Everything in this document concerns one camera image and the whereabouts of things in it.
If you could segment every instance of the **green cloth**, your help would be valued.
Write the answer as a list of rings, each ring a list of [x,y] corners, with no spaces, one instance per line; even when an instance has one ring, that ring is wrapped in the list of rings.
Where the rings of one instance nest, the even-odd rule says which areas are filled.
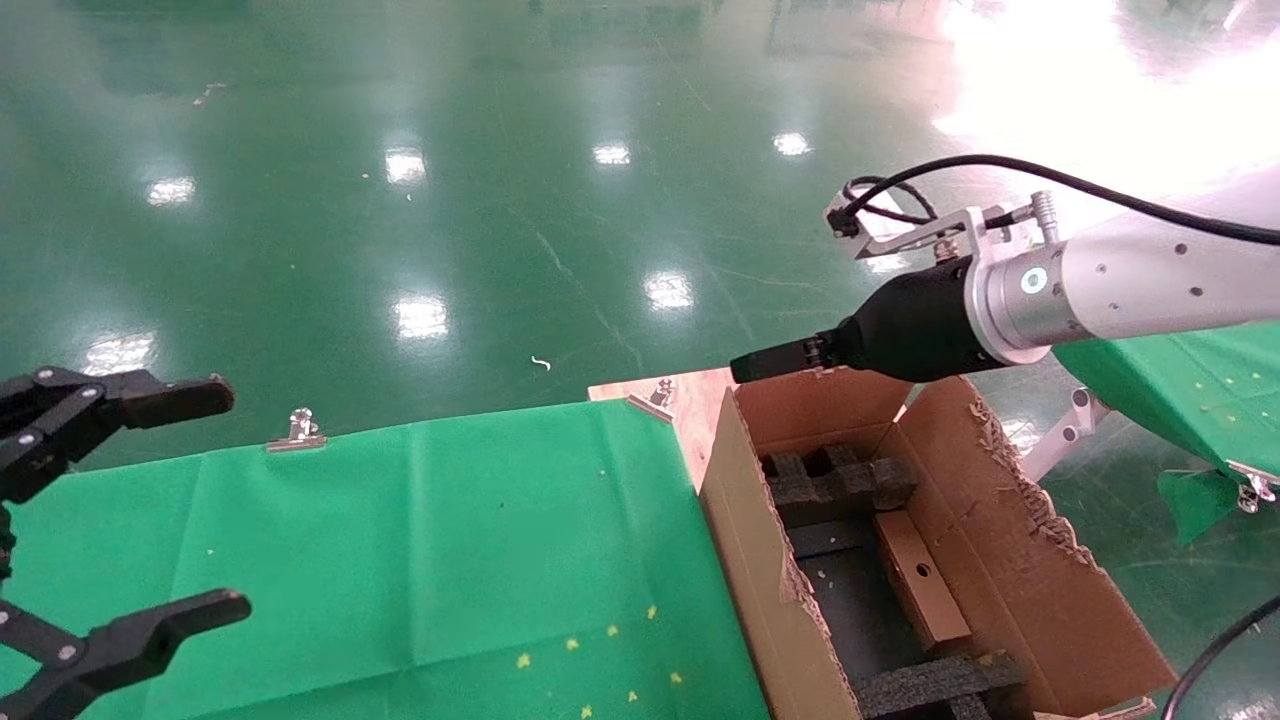
[[[1078,342],[1053,352],[1103,402],[1222,473],[1243,480],[1226,465],[1235,460],[1280,475],[1280,323]],[[1174,487],[1180,483],[1189,487]],[[1160,491],[1183,542],[1235,505],[1235,483],[1216,474],[1169,475]]]
[[[675,434],[625,401],[68,475],[17,510],[6,598],[68,629],[253,603],[87,717],[768,719]],[[0,693],[32,669],[0,648]]]
[[[1217,470],[1166,470],[1156,478],[1156,489],[1178,523],[1178,544],[1188,544],[1226,518],[1236,507],[1235,483]]]

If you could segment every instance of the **cardboard box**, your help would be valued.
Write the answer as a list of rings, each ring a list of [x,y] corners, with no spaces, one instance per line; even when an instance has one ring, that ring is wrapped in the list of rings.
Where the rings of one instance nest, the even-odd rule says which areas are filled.
[[[968,380],[927,386],[855,370],[797,373],[727,392],[703,507],[776,720],[858,719],[809,580],[758,457],[855,443],[897,457],[919,487],[906,512],[973,633],[1005,651],[1038,712],[1079,717],[1171,685],[1174,674],[1106,570],[1075,542]]]

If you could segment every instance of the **metal clamp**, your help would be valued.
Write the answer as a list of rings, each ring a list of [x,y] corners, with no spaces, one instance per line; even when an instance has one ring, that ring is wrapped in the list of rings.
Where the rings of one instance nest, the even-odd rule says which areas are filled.
[[[298,407],[289,415],[289,437],[266,443],[268,452],[288,452],[324,447],[329,438],[320,433],[320,425],[311,419],[311,410]]]
[[[649,397],[641,397],[632,392],[627,396],[627,402],[664,423],[671,423],[676,419],[676,415],[668,407],[675,395],[676,382],[671,378],[662,378],[653,388],[653,392],[649,393]]]
[[[1271,489],[1271,486],[1280,487],[1280,478],[1266,470],[1260,470],[1235,460],[1228,460],[1226,466],[1244,475],[1248,480],[1248,483],[1240,483],[1240,492],[1235,501],[1240,510],[1253,515],[1258,511],[1262,502],[1276,501],[1276,493]]]

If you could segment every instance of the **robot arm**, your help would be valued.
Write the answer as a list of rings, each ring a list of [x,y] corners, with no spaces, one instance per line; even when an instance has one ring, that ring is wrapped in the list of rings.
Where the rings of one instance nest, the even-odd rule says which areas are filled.
[[[1183,205],[1276,227],[1277,200],[1280,167]],[[828,217],[847,205],[847,195],[837,196]],[[1030,220],[1042,245],[1014,232]],[[972,255],[888,281],[831,331],[735,359],[737,382],[836,365],[929,382],[1036,363],[1065,342],[1280,318],[1271,284],[1280,279],[1280,247],[1135,213],[1059,241],[1046,193],[1020,208],[968,208],[883,241],[858,234],[859,258],[961,238]]]

